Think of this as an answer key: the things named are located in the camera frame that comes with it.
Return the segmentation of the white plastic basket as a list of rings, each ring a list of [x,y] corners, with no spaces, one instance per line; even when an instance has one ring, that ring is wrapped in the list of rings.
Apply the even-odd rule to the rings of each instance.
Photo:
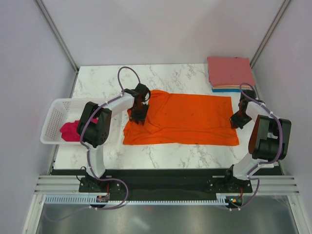
[[[67,122],[79,120],[87,102],[101,105],[102,98],[60,98],[52,102],[41,130],[40,140],[43,144],[78,145],[80,142],[65,141],[60,129]]]

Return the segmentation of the magenta t-shirt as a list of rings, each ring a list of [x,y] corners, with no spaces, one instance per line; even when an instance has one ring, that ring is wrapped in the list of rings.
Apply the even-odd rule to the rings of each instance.
[[[67,122],[60,128],[61,138],[67,142],[79,142],[80,135],[77,133],[79,121]]]

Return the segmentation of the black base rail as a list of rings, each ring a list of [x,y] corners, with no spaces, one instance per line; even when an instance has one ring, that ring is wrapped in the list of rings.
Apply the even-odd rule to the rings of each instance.
[[[117,200],[199,200],[217,194],[252,193],[251,182],[227,182],[228,169],[118,169],[107,170],[101,181],[81,178],[79,192],[108,192]]]

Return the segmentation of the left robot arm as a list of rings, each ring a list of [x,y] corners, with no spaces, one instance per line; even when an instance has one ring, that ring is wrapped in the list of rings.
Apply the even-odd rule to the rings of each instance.
[[[90,186],[97,192],[105,190],[106,178],[102,177],[106,171],[103,160],[103,144],[110,132],[111,120],[123,111],[129,110],[129,120],[138,125],[144,125],[149,105],[147,101],[151,91],[146,85],[139,83],[135,89],[125,89],[116,97],[97,104],[85,104],[77,126],[80,143],[87,149],[88,175],[92,176]]]

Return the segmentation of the folded pink t-shirt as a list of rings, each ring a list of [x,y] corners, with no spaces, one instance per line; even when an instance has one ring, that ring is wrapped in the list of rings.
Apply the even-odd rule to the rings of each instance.
[[[250,61],[240,57],[208,57],[208,78],[215,87],[235,87],[242,83],[255,85]]]

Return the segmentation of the folded peach t-shirt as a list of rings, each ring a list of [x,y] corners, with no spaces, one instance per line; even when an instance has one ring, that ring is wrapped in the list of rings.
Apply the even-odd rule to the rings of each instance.
[[[238,90],[242,88],[243,90],[251,90],[252,88],[248,85],[228,85],[228,86],[212,86],[214,90]]]

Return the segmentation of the left aluminium frame post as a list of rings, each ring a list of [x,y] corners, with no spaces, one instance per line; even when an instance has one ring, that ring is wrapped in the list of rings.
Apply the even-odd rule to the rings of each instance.
[[[73,56],[71,55],[61,33],[59,32],[51,14],[48,11],[44,1],[42,0],[34,0],[34,3],[38,7],[40,13],[42,14],[45,22],[47,23],[51,33],[53,34],[54,38],[56,39],[58,45],[60,46],[62,52],[64,53],[65,57],[67,58],[68,62],[70,63],[72,69],[77,74],[79,72],[79,67],[75,62]]]

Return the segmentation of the orange t-shirt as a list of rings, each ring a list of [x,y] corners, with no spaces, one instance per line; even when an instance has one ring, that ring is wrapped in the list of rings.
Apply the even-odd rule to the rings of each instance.
[[[230,124],[230,97],[152,90],[148,104],[144,124],[127,122],[124,145],[239,145],[236,130]]]

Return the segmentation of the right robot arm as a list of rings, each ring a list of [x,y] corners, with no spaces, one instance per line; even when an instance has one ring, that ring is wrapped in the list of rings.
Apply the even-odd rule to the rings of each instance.
[[[247,154],[226,171],[223,186],[229,192],[236,191],[263,166],[273,166],[287,155],[291,121],[277,117],[255,98],[254,90],[241,91],[239,110],[230,117],[233,129],[242,129],[251,121],[254,127]]]

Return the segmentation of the aluminium frame post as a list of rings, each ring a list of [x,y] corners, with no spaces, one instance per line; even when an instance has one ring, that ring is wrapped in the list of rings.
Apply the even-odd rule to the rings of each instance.
[[[68,62],[70,63],[72,69],[77,74],[79,72],[79,67],[75,62],[73,56],[71,55],[61,33],[59,32],[51,14],[48,11],[44,1],[42,0],[34,0],[34,3],[38,7],[40,13],[42,14],[45,22],[47,23],[51,33],[53,34],[54,38],[56,39],[58,45],[60,46],[62,52],[64,53],[65,57],[67,58]]]
[[[280,5],[276,15],[274,16],[268,30],[266,31],[260,45],[258,46],[251,62],[250,67],[251,69],[254,68],[256,65],[258,59],[260,58],[261,54],[263,53],[264,49],[266,48],[268,42],[270,41],[271,37],[273,36],[275,30],[277,29],[278,25],[282,21],[284,15],[286,14],[290,4],[292,3],[292,0],[283,0],[282,4]]]

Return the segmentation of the right aluminium frame post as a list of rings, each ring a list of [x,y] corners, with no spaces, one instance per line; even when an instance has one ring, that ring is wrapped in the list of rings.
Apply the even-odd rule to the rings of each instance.
[[[270,41],[271,37],[273,36],[275,30],[277,29],[278,25],[282,21],[284,15],[286,14],[290,4],[292,3],[292,0],[283,0],[282,4],[280,5],[276,15],[274,16],[268,30],[266,31],[260,45],[258,46],[251,62],[250,67],[251,69],[254,68],[256,65],[258,59],[260,58],[261,54],[263,53],[264,49],[266,48],[268,42]]]

